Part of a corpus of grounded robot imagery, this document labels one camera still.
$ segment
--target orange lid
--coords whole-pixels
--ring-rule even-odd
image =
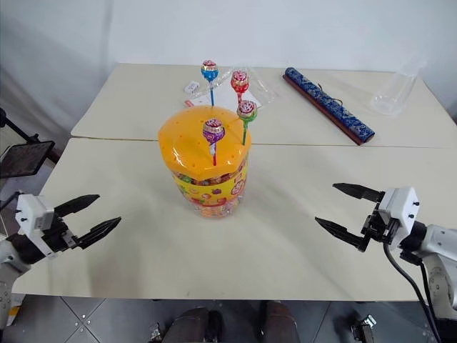
[[[216,166],[202,133],[205,121],[211,118],[219,119],[225,129],[225,136],[216,143]],[[243,122],[234,112],[217,106],[184,109],[159,130],[160,150],[167,167],[196,180],[234,173],[251,148],[249,132],[246,145],[242,141]]]

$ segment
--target jar label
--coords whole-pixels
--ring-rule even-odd
[[[236,198],[238,195],[243,194],[244,187],[246,185],[246,177],[248,174],[248,164],[247,162],[241,166],[241,170],[236,172],[234,175],[231,175],[226,181],[222,175],[219,178],[219,184],[213,185],[200,185],[200,184],[190,184],[182,179],[178,178],[176,175],[173,175],[174,181],[178,185],[181,193],[188,199],[190,202],[198,204],[204,207],[217,207],[224,205],[226,202]]]

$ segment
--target small paper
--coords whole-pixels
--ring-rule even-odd
[[[190,81],[189,84],[184,88],[184,91],[187,94],[193,94],[195,93],[200,87],[200,83],[197,81]]]
[[[254,101],[257,108],[261,106],[260,101],[249,90],[243,93],[242,99]],[[184,103],[187,107],[211,105],[211,95],[208,93],[195,99],[186,100]],[[225,80],[225,82],[214,89],[214,105],[230,109],[231,111],[238,109],[238,97],[233,88],[231,88],[230,79]]]

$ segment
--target red lollipop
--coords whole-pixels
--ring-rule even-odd
[[[241,102],[241,95],[249,88],[248,73],[242,70],[235,70],[231,75],[230,84],[238,96],[238,105]]]

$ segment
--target candy jar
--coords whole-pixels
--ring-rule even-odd
[[[165,164],[179,191],[203,217],[222,218],[239,205],[246,186],[251,135],[243,142],[238,115],[217,106],[194,106],[159,131]]]

